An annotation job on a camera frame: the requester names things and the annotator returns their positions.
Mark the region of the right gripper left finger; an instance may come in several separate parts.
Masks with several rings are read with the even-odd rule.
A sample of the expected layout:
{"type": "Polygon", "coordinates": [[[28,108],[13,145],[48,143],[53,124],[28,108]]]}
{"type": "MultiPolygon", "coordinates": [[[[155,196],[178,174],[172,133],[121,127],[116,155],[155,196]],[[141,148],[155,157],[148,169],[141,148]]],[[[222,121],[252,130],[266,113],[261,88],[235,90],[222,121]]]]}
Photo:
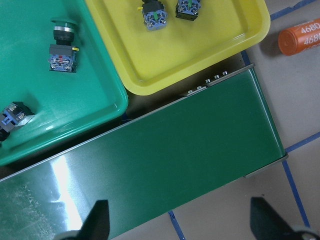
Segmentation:
{"type": "Polygon", "coordinates": [[[107,240],[110,234],[108,200],[97,200],[76,235],[77,240],[107,240]]]}

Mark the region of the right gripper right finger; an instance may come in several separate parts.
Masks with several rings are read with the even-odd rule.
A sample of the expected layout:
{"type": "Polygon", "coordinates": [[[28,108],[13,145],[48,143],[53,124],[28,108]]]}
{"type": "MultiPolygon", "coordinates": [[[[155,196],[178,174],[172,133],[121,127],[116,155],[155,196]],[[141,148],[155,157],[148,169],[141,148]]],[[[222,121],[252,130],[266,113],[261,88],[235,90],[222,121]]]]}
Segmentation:
{"type": "Polygon", "coordinates": [[[301,240],[263,197],[250,200],[250,229],[256,240],[301,240]]]}

